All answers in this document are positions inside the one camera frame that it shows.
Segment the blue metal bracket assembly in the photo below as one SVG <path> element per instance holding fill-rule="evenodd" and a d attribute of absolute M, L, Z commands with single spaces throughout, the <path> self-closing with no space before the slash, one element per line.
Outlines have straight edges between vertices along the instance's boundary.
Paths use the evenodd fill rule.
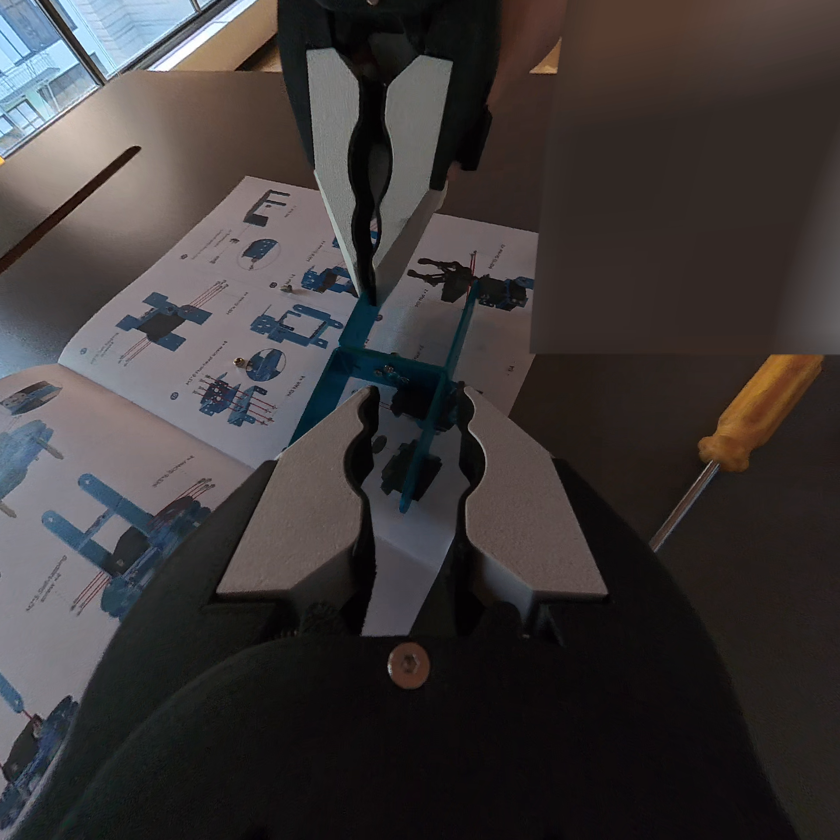
<path fill-rule="evenodd" d="M 478 298 L 476 283 L 477 278 L 472 277 L 458 327 L 443 365 L 367 349 L 364 342 L 370 335 L 380 308 L 372 306 L 364 298 L 357 301 L 339 337 L 339 346 L 331 353 L 289 443 L 296 443 L 331 414 L 340 404 L 350 379 L 394 388 L 409 386 L 419 390 L 422 410 L 417 422 L 421 434 L 414 441 L 415 448 L 405 476 L 396 485 L 402 492 L 400 512 L 406 513 L 417 499 L 422 468 L 430 458 L 434 435 L 443 431 L 446 419 L 457 417 L 453 400 L 458 384 L 454 375 Z"/>

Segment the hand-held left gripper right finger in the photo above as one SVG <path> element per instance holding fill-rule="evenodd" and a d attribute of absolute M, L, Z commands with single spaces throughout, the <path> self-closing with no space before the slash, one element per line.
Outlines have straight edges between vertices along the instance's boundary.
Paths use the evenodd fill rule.
<path fill-rule="evenodd" d="M 458 539 L 483 604 L 601 601 L 597 568 L 551 454 L 471 386 L 458 394 Z"/>

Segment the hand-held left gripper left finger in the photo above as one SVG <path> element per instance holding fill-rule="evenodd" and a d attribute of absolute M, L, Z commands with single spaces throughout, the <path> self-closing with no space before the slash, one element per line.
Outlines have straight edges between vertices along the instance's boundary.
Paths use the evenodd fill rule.
<path fill-rule="evenodd" d="M 216 594 L 223 600 L 347 602 L 363 586 L 379 389 L 368 385 L 277 459 Z"/>

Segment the printed instruction manual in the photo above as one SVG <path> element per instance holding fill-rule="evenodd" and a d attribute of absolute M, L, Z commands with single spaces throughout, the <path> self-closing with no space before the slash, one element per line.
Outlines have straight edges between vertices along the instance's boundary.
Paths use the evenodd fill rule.
<path fill-rule="evenodd" d="M 443 365 L 475 277 L 456 370 L 509 413 L 529 371 L 538 235 L 430 221 L 364 344 Z M 290 282 L 295 291 L 279 286 Z M 2 838 L 18 833 L 68 751 L 94 669 L 175 549 L 290 443 L 357 297 L 320 194 L 247 176 L 104 304 L 58 363 L 2 378 Z M 233 365 L 248 358 L 247 370 Z M 381 394 L 373 522 L 399 552 L 371 629 L 420 597 L 455 533 L 458 429 L 400 512 L 393 474 L 421 428 Z"/>

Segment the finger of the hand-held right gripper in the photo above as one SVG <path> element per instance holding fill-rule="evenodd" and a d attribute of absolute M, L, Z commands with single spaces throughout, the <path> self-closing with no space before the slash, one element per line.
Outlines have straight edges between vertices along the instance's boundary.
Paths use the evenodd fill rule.
<path fill-rule="evenodd" d="M 393 292 L 446 188 L 430 184 L 452 64 L 418 56 L 390 83 L 384 127 L 391 170 L 379 204 L 379 242 L 373 255 L 375 297 Z"/>
<path fill-rule="evenodd" d="M 309 49 L 306 65 L 314 174 L 358 296 L 378 307 L 371 153 L 382 137 L 382 81 L 335 48 Z"/>

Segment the window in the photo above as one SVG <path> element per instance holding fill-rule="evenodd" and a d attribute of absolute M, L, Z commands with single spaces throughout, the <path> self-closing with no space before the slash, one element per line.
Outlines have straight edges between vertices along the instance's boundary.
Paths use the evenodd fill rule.
<path fill-rule="evenodd" d="M 229 5 L 2 1 L 2 159 L 111 78 L 162 56 Z"/>

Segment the dark desk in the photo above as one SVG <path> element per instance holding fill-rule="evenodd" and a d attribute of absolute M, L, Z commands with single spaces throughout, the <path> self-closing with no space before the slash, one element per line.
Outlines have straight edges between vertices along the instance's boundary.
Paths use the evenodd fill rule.
<path fill-rule="evenodd" d="M 2 273 L 2 375 L 56 361 L 244 176 L 316 186 L 281 74 L 132 71 L 2 165 L 2 253 L 134 146 Z M 541 354 L 511 418 L 647 537 L 762 359 Z M 796 831 L 838 838 L 837 355 L 749 470 L 715 478 L 661 557 L 719 646 Z"/>

